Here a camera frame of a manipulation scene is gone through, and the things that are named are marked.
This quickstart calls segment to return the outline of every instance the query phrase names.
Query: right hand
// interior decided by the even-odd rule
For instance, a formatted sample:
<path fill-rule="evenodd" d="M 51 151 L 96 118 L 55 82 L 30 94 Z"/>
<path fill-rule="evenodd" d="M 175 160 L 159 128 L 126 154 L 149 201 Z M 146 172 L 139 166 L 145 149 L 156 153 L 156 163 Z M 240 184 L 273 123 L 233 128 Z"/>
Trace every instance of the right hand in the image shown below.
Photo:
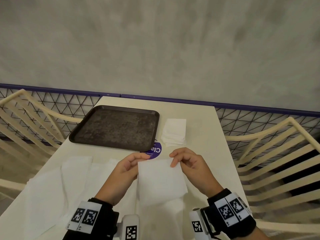
<path fill-rule="evenodd" d="M 169 157 L 173 157 L 170 166 L 175 167 L 180 162 L 181 169 L 189 181 L 208 198 L 223 190 L 201 155 L 183 147 L 175 149 Z"/>

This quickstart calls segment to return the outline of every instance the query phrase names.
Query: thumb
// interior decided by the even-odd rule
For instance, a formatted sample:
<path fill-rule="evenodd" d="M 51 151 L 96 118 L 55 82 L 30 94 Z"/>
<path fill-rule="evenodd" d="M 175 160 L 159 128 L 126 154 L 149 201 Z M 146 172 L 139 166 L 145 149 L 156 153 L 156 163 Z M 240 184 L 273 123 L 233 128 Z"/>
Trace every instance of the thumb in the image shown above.
<path fill-rule="evenodd" d="M 180 165 L 181 165 L 181 169 L 182 169 L 182 172 L 186 175 L 186 176 L 189 176 L 190 173 L 192 172 L 192 168 L 188 167 L 184 162 L 180 162 Z"/>
<path fill-rule="evenodd" d="M 130 178 L 135 179 L 138 175 L 138 165 L 135 165 L 132 169 L 126 172 Z"/>

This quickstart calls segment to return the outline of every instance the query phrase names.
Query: hand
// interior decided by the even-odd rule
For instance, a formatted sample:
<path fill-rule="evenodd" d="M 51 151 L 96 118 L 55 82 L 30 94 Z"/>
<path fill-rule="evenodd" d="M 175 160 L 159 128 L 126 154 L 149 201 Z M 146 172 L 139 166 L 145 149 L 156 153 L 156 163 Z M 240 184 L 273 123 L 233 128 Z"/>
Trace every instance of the hand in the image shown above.
<path fill-rule="evenodd" d="M 146 153 L 131 153 L 115 166 L 95 198 L 115 206 L 138 175 L 138 162 L 149 159 Z"/>
<path fill-rule="evenodd" d="M 208 198 L 223 190 L 201 155 L 183 147 L 175 149 L 169 157 L 173 157 L 171 167 L 180 162 L 181 169 L 189 181 Z"/>

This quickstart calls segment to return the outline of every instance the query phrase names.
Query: concrete wall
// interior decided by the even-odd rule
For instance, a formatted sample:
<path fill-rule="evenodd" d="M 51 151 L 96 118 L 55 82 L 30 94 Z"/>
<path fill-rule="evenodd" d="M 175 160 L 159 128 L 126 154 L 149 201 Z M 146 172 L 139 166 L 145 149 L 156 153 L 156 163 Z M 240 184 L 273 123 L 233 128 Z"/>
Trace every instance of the concrete wall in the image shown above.
<path fill-rule="evenodd" d="M 0 82 L 320 111 L 320 0 L 0 0 Z"/>

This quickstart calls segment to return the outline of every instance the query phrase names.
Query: left hand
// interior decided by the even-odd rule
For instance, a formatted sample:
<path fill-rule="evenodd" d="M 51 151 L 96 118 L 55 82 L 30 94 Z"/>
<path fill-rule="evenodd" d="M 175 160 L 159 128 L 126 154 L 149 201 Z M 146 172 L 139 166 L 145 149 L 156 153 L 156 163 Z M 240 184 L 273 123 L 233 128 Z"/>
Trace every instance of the left hand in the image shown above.
<path fill-rule="evenodd" d="M 95 198 L 115 206 L 138 175 L 138 162 L 149 159 L 146 153 L 131 153 L 115 166 Z"/>

